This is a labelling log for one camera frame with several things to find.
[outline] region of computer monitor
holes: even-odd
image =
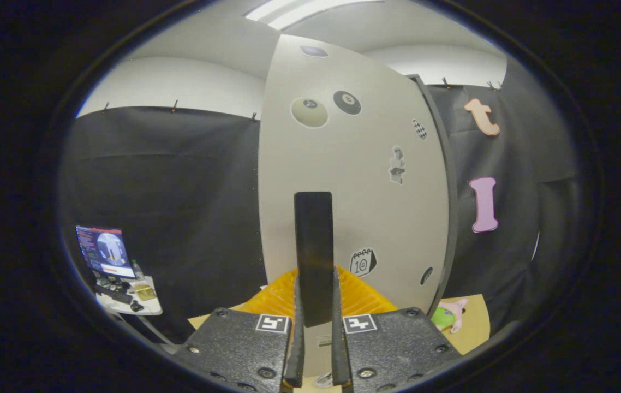
[[[78,244],[90,269],[106,276],[135,278],[121,229],[75,226]]]

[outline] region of foam letter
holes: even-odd
[[[468,112],[473,114],[475,124],[477,124],[483,134],[490,136],[500,134],[500,126],[492,124],[490,122],[490,118],[487,117],[487,114],[492,112],[488,105],[480,104],[480,100],[478,99],[472,99],[463,107],[463,109],[466,109]]]
[[[497,182],[492,177],[479,177],[470,181],[470,188],[475,191],[476,218],[473,231],[494,231],[498,222],[495,219],[495,202],[493,201],[492,189]]]

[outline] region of green plush toy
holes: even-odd
[[[465,313],[466,303],[468,303],[468,299],[461,299],[456,303],[440,301],[432,316],[432,323],[439,330],[447,329],[450,326],[451,333],[456,333],[461,328],[461,316]]]

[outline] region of keyboard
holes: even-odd
[[[134,299],[134,297],[129,294],[118,293],[117,291],[113,291],[109,288],[104,288],[103,286],[98,284],[95,284],[93,288],[96,293],[109,296],[112,299],[124,304],[131,304],[131,300]]]

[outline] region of ceiling light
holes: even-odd
[[[261,5],[259,8],[252,10],[246,17],[251,20],[260,20],[273,13],[276,10],[288,5],[293,0],[271,0]],[[353,4],[353,3],[377,3],[385,2],[385,0],[312,0],[300,7],[291,9],[283,15],[277,17],[268,23],[269,27],[277,30],[283,30],[296,22],[303,20],[307,17],[315,15],[317,13],[329,10],[330,8],[340,7],[341,5]]]
[[[263,5],[260,5],[254,10],[251,10],[250,13],[245,15],[245,17],[248,18],[249,20],[255,20],[255,21],[260,20],[266,15],[269,15],[273,13],[274,11],[278,10],[279,8],[284,7],[284,5],[293,3],[295,1],[296,0],[270,0],[269,2],[266,2]]]

